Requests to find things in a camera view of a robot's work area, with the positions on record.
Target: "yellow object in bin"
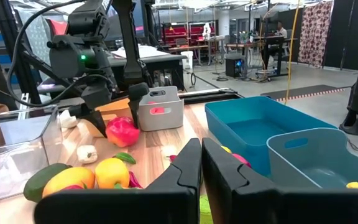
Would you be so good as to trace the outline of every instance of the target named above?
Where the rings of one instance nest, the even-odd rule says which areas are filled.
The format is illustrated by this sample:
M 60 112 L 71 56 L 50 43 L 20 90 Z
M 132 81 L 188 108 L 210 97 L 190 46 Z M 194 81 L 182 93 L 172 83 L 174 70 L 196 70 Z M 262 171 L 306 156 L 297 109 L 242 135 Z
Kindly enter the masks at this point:
M 226 146 L 221 146 L 226 152 L 232 154 L 231 150 Z
M 346 185 L 348 189 L 358 189 L 358 182 L 350 182 Z
M 200 224 L 213 224 L 211 209 L 209 207 L 208 197 L 200 196 Z

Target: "concrete floor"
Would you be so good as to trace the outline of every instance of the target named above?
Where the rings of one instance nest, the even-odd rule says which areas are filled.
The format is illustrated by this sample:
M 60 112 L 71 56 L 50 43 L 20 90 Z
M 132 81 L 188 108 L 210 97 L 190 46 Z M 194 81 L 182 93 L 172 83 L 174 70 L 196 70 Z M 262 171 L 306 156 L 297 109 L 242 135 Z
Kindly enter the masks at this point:
M 218 72 L 224 72 L 224 65 L 218 65 L 216 70 Z M 190 76 L 185 74 L 184 79 L 186 89 L 188 91 L 198 91 L 227 87 L 238 91 L 242 96 L 257 96 L 262 93 L 286 90 L 288 85 L 288 77 L 273 78 L 271 82 L 267 83 L 244 82 L 231 77 L 228 77 L 228 81 L 217 82 L 214 78 L 218 76 L 213 75 L 213 72 L 215 72 L 214 65 L 195 67 L 194 73 L 196 76 L 207 82 L 198 78 L 196 85 L 193 88 L 190 88 Z M 352 86 L 356 82 L 356 78 L 357 72 L 323 70 L 308 67 L 307 65 L 292 64 L 290 89 L 313 85 L 329 85 L 337 88 L 346 88 L 346 90 L 337 93 L 290 100 L 288 106 L 334 126 L 339 126 L 347 114 L 346 106 L 351 90 L 349 86 Z M 358 136 L 349 135 L 349 139 L 358 147 Z

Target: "desk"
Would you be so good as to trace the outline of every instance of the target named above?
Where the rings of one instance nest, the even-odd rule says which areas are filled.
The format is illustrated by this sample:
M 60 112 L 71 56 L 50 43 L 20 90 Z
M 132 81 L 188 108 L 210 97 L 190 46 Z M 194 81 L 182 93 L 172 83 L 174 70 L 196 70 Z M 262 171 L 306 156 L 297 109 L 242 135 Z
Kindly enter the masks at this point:
M 184 90 L 183 86 L 183 67 L 181 60 L 185 59 L 184 55 L 163 55 L 156 57 L 142 58 L 142 61 L 146 64 L 146 68 L 152 76 L 156 70 L 172 69 L 176 72 L 172 72 L 172 84 L 178 87 L 178 90 Z M 113 58 L 108 57 L 111 70 L 114 73 L 118 87 L 120 90 L 127 90 L 128 86 L 124 81 L 124 66 L 127 63 L 125 58 Z M 53 87 L 37 87 L 40 94 L 43 93 L 58 93 L 65 89 L 64 86 L 55 85 Z
M 188 50 L 196 50 L 197 51 L 197 54 L 195 54 L 195 57 L 198 61 L 198 64 L 199 65 L 203 65 L 201 63 L 201 49 L 203 48 L 207 48 L 208 45 L 200 45 L 200 46 L 189 46 L 189 47 L 173 47 L 173 48 L 170 48 L 169 51 L 172 51 L 172 52 L 182 52 L 182 51 L 188 51 Z
M 219 45 L 219 43 L 221 43 L 221 61 L 223 62 L 224 61 L 224 39 L 205 39 L 204 41 L 207 41 L 208 42 L 208 65 L 211 65 L 211 49 L 212 49 L 212 42 L 215 42 Z
M 264 39 L 264 37 L 254 37 L 254 39 L 262 41 Z M 278 48 L 283 49 L 283 43 L 288 43 L 288 42 L 291 42 L 291 39 L 284 39 L 284 37 L 280 37 L 280 36 L 267 37 L 266 44 L 265 44 L 267 47 L 264 47 L 264 49 L 263 49 L 264 55 L 265 55 L 264 56 L 265 60 L 268 60 L 270 57 L 270 55 L 268 53 L 269 45 L 278 44 Z M 273 75 L 269 75 L 269 77 L 280 77 L 280 76 L 288 75 L 288 72 L 285 72 L 285 73 L 281 72 L 282 57 L 283 57 L 283 52 L 282 52 L 282 50 L 279 50 L 278 51 L 278 59 L 277 59 L 277 73 L 273 74 Z
M 199 94 L 200 98 L 205 98 L 207 94 L 217 91 L 219 90 L 205 90 L 179 95 Z M 166 156 L 178 154 L 191 138 L 199 138 L 200 140 L 201 138 L 212 138 L 218 142 L 208 130 L 204 104 L 185 105 L 182 127 L 141 132 L 138 142 L 125 148 L 118 148 L 105 138 L 90 136 L 85 128 L 86 121 L 81 120 L 77 127 L 63 129 L 64 140 L 59 161 L 72 166 L 81 166 L 76 158 L 76 149 L 85 144 L 94 145 L 98 151 L 98 160 L 92 164 L 84 165 L 92 170 L 100 161 L 110 158 L 118 152 L 128 152 L 137 161 L 135 165 L 128 164 L 129 170 L 133 171 L 141 186 L 147 187 L 170 165 L 169 158 L 166 158 Z M 201 188 L 201 195 L 206 195 L 204 187 Z M 34 208 L 35 203 L 27 201 L 23 195 L 1 200 L 0 224 L 33 224 Z
M 245 55 L 246 54 L 246 48 L 257 47 L 257 46 L 258 46 L 257 42 L 246 43 L 246 44 L 226 44 L 226 51 L 229 52 L 229 47 L 231 47 L 231 48 L 242 48 L 242 55 Z

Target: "teal plastic bin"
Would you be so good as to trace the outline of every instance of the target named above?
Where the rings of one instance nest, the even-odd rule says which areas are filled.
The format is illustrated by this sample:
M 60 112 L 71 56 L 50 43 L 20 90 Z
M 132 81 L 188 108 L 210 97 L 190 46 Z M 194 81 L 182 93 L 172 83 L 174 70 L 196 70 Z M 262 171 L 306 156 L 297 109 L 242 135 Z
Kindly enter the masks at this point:
M 358 182 L 358 155 L 347 149 L 338 129 L 316 128 L 271 137 L 267 143 L 272 174 L 284 187 L 344 189 Z
M 270 175 L 266 141 L 279 134 L 336 128 L 265 96 L 205 104 L 208 129 L 223 146 L 247 159 L 253 170 Z

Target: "wall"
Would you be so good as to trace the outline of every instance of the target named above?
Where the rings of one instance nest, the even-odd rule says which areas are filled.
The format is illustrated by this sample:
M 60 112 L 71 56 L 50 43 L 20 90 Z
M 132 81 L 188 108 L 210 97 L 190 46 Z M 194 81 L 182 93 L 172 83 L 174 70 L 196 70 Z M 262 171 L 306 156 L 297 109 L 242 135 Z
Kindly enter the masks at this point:
M 161 23 L 170 22 L 169 18 L 169 10 L 159 10 Z M 215 9 L 215 15 L 213 9 L 207 9 L 205 11 L 194 14 L 194 9 L 188 9 L 188 20 L 189 22 L 199 22 L 199 21 L 212 21 L 215 17 L 218 19 L 220 10 Z M 266 10 L 258 10 L 257 12 L 253 12 L 253 15 L 257 15 L 259 17 L 261 12 L 265 12 Z M 186 22 L 186 9 L 184 10 L 170 10 L 171 21 L 172 22 Z M 239 10 L 230 10 L 229 11 L 230 19 L 248 19 L 248 12 L 245 12 L 241 9 Z
M 212 21 L 214 20 L 214 17 L 215 19 L 218 19 L 218 10 L 216 10 L 215 15 L 212 9 L 207 9 L 197 14 L 194 14 L 194 9 L 187 10 L 189 22 Z M 186 22 L 186 9 L 159 10 L 159 12 L 161 23 Z
M 294 38 L 298 40 L 294 40 L 293 42 L 292 58 L 291 58 L 292 62 L 298 61 L 301 28 L 302 28 L 302 15 L 303 15 L 303 8 L 300 8 L 298 11 L 298 18 L 296 19 L 295 33 L 294 33 Z M 295 9 L 278 13 L 278 19 L 280 19 L 283 22 L 284 29 L 286 30 L 292 30 L 294 17 L 295 17 Z
M 324 66 L 358 70 L 358 0 L 334 1 L 330 26 Z
M 230 19 L 229 19 L 229 11 L 219 11 L 218 14 L 218 24 L 219 24 L 219 33 L 218 35 L 229 35 L 229 26 L 230 26 Z
M 53 16 L 44 16 L 48 19 L 52 19 L 57 22 L 67 22 L 67 19 L 64 18 L 63 15 L 53 15 Z

